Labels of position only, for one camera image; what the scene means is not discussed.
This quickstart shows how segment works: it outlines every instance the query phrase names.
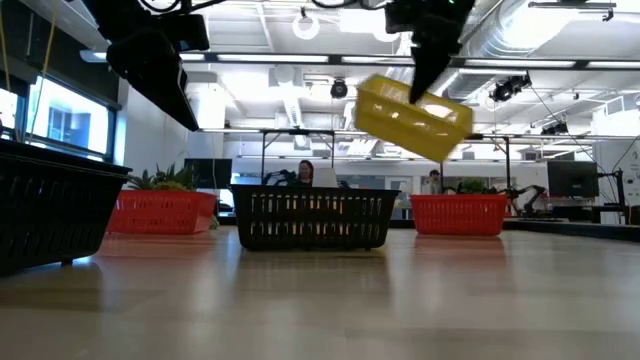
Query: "person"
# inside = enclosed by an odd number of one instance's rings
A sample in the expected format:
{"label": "person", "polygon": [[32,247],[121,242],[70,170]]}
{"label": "person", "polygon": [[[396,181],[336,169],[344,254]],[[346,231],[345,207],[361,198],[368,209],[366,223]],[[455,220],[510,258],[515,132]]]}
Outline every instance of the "person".
{"label": "person", "polygon": [[309,160],[302,160],[298,164],[298,181],[296,186],[313,185],[313,164]]}
{"label": "person", "polygon": [[440,194],[440,172],[438,170],[431,170],[429,172],[429,179],[427,179],[426,188],[423,188],[425,195],[438,195]]}

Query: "plastic basket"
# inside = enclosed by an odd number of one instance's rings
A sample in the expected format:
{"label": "plastic basket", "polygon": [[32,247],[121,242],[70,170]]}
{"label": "plastic basket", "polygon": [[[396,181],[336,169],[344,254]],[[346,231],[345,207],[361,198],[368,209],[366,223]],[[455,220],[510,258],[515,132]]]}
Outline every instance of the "plastic basket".
{"label": "plastic basket", "polygon": [[250,250],[384,244],[395,190],[232,185],[240,243]]}
{"label": "plastic basket", "polygon": [[410,87],[373,75],[358,87],[355,126],[427,159],[442,162],[472,131],[473,111],[425,93],[408,102]]}
{"label": "plastic basket", "polygon": [[0,140],[0,272],[93,255],[129,171]]}
{"label": "plastic basket", "polygon": [[411,196],[416,230],[423,235],[498,235],[506,206],[502,195]]}
{"label": "plastic basket", "polygon": [[123,190],[107,231],[195,234],[209,230],[216,196],[194,191]]}

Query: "black basket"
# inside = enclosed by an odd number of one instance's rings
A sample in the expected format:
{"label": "black basket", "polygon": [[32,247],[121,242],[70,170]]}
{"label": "black basket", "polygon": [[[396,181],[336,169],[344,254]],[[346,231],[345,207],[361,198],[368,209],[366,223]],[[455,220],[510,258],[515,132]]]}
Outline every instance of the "black basket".
{"label": "black basket", "polygon": [[0,273],[93,255],[129,171],[0,140]]}
{"label": "black basket", "polygon": [[240,243],[249,250],[377,248],[395,190],[232,185]]}

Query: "yellow basket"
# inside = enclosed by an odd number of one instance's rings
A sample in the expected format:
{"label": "yellow basket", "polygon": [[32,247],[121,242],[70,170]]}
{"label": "yellow basket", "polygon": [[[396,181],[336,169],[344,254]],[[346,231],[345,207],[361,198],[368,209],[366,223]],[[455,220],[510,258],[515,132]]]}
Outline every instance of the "yellow basket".
{"label": "yellow basket", "polygon": [[427,159],[443,162],[472,132],[473,110],[425,93],[409,104],[409,85],[373,75],[358,86],[355,126]]}

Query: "red basket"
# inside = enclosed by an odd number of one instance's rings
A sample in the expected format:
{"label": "red basket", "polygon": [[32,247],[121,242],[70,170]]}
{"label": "red basket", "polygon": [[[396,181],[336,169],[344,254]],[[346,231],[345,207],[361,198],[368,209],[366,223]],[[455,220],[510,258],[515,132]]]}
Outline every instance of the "red basket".
{"label": "red basket", "polygon": [[502,195],[411,196],[416,230],[423,235],[498,235],[506,206]]}
{"label": "red basket", "polygon": [[127,234],[195,234],[209,230],[216,196],[191,191],[123,190],[107,227]]}

